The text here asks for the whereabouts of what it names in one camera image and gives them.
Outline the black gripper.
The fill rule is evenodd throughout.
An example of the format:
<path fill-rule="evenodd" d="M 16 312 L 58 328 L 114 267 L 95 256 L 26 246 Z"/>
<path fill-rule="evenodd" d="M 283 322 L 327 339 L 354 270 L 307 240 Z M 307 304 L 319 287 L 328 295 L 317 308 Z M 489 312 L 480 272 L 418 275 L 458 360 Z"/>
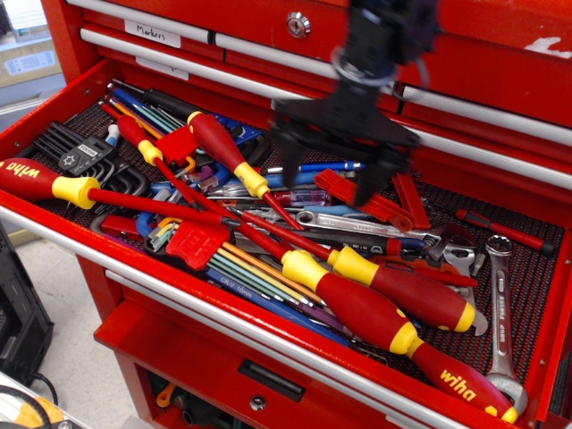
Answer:
<path fill-rule="evenodd" d="M 420 144 L 413 131 L 392 121 L 376 106 L 379 89 L 343 80 L 320 99 L 276 99 L 272 128 L 282 153 L 284 185 L 294 187 L 305 151 L 313 149 L 364 165 L 354 205 L 364 205 L 408 166 Z"/>

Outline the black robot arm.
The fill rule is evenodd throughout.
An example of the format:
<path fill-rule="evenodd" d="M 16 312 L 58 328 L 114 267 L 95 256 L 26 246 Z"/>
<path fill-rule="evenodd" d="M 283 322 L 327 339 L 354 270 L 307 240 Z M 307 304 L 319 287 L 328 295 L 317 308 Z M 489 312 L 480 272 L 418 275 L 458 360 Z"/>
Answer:
<path fill-rule="evenodd" d="M 284 184 L 293 186 L 308 149 L 362 164 L 354 206 L 386 187 L 394 173 L 406 171 L 420 138 L 376 104 L 398 66 L 432 51 L 441 32 L 434 1 L 352 2 L 349 34 L 332 57 L 339 77 L 335 91 L 321 99 L 274 103 L 271 134 L 282 153 Z"/>

